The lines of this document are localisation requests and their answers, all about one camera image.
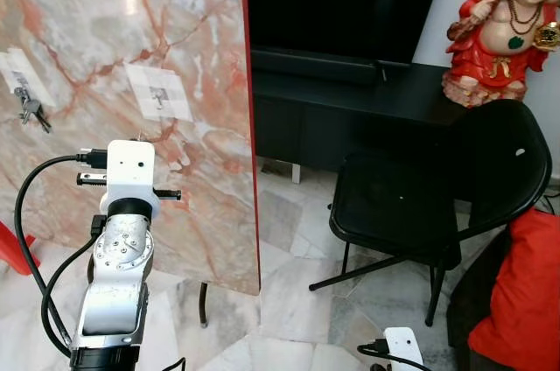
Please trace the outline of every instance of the robotic arm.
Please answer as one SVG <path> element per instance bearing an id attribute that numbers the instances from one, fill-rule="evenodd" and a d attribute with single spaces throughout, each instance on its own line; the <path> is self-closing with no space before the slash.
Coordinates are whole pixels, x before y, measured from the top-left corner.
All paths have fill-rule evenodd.
<path id="1" fill-rule="evenodd" d="M 21 224 L 25 194 L 45 168 L 65 161 L 86 162 L 106 174 L 79 174 L 78 185 L 107 186 L 101 213 L 92 222 L 92 239 L 64 261 L 46 285 L 25 242 Z M 113 141 L 108 150 L 50 159 L 36 167 L 22 184 L 16 199 L 16 235 L 31 273 L 43 293 L 41 318 L 52 343 L 70 358 L 72 370 L 133 371 L 138 361 L 148 305 L 146 277 L 151 271 L 154 241 L 151 221 L 159 213 L 160 199 L 180 200 L 180 191 L 153 189 L 155 151 L 151 143 Z M 64 269 L 93 244 L 93 271 L 81 303 L 80 318 L 70 339 L 50 294 Z M 50 326 L 48 311 L 62 336 Z M 174 369 L 183 365 L 182 358 Z"/>
<path id="2" fill-rule="evenodd" d="M 135 368 L 148 305 L 145 280 L 154 253 L 150 225 L 160 207 L 153 190 L 154 162 L 151 143 L 113 141 L 107 175 L 78 177 L 78 184 L 103 184 L 106 177 L 100 208 L 107 219 L 94 244 L 93 280 L 70 345 L 72 370 Z"/>

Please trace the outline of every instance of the chair leg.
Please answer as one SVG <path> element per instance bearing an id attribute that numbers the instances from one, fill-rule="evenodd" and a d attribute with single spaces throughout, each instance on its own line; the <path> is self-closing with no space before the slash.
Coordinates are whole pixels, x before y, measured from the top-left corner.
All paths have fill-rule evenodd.
<path id="1" fill-rule="evenodd" d="M 430 293 L 434 289 L 434 274 L 435 274 L 434 267 L 430 266 Z"/>
<path id="2" fill-rule="evenodd" d="M 436 278 L 434 284 L 431 286 L 430 306 L 428 307 L 428 314 L 426 315 L 426 325 L 431 327 L 434 324 L 434 316 L 436 315 L 436 308 L 438 307 L 439 293 L 444 284 L 445 277 L 445 263 L 444 259 L 439 261 L 437 265 Z"/>
<path id="3" fill-rule="evenodd" d="M 309 291 L 315 291 L 325 286 L 337 284 L 338 282 L 346 281 L 348 279 L 352 279 L 353 277 L 358 277 L 359 275 L 364 275 L 366 273 L 373 272 L 374 270 L 387 268 L 388 266 L 392 266 L 394 264 L 404 262 L 405 260 L 408 260 L 407 256 L 396 255 L 394 257 L 390 257 L 389 259 L 381 260 L 380 262 L 369 264 L 368 266 L 364 266 L 362 268 L 358 268 L 350 272 L 343 273 L 335 277 L 331 277 L 330 279 L 326 279 L 324 281 L 317 282 L 317 283 L 312 283 L 311 285 L 309 285 Z"/>
<path id="4" fill-rule="evenodd" d="M 347 273 L 347 265 L 348 265 L 348 250 L 350 249 L 350 243 L 346 243 L 346 247 L 344 248 L 344 260 L 342 261 L 342 274 Z"/>
<path id="5" fill-rule="evenodd" d="M 207 289 L 208 284 L 203 282 L 200 284 L 200 294 L 199 294 L 199 317 L 200 317 L 200 327 L 206 329 L 208 327 L 207 320 Z"/>

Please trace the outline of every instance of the chair backrest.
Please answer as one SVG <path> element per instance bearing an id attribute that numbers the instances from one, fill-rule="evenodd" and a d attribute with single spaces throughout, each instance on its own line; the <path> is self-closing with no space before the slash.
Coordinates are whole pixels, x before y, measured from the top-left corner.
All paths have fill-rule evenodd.
<path id="1" fill-rule="evenodd" d="M 469 228 L 460 239 L 510 222 L 532 207 L 549 183 L 549 147 L 520 101 L 469 110 L 451 126 L 446 146 L 455 194 L 472 202 Z"/>

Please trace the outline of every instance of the marble board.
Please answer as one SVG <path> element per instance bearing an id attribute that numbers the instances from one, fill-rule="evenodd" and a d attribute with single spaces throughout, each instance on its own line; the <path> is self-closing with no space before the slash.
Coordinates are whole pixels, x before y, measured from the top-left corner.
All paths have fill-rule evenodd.
<path id="1" fill-rule="evenodd" d="M 114 139 L 155 145 L 155 187 L 180 189 L 152 224 L 154 267 L 259 291 L 246 0 L 0 0 L 0 221 L 36 166 Z M 19 118 L 13 88 L 52 132 Z M 24 231 L 79 247 L 104 188 L 54 166 L 31 187 Z"/>

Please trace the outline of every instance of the red object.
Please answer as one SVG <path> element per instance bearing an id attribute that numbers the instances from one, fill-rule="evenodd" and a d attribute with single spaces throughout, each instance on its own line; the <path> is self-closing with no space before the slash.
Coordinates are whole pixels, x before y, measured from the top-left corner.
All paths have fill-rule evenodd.
<path id="1" fill-rule="evenodd" d="M 478 2 L 480 0 L 468 0 L 463 3 L 459 10 L 460 17 L 470 17 L 471 8 Z M 542 6 L 542 14 L 544 15 L 545 24 L 556 21 L 556 6 L 545 3 Z M 480 41 L 482 27 L 483 24 L 477 27 L 468 38 L 453 43 L 447 49 L 448 53 L 453 53 L 451 75 L 458 78 L 470 76 L 487 87 L 503 88 L 514 81 L 525 83 L 527 67 L 536 72 L 543 70 L 543 63 L 547 59 L 548 53 L 535 47 L 530 47 L 525 52 L 507 56 L 509 58 L 507 64 L 511 75 L 509 78 L 505 76 L 504 70 L 500 66 L 497 68 L 496 77 L 491 78 L 494 72 L 494 59 L 496 56 L 503 55 L 493 54 L 484 47 Z"/>
<path id="2" fill-rule="evenodd" d="M 471 332 L 469 347 L 516 371 L 558 371 L 560 218 L 531 209 L 511 224 L 511 236 L 491 316 Z"/>
<path id="3" fill-rule="evenodd" d="M 27 235 L 25 241 L 30 246 L 35 241 L 35 237 Z M 5 260 L 17 273 L 22 275 L 32 273 L 19 247 L 18 239 L 2 222 L 0 222 L 0 259 Z M 33 261 L 37 266 L 41 264 L 35 256 Z"/>

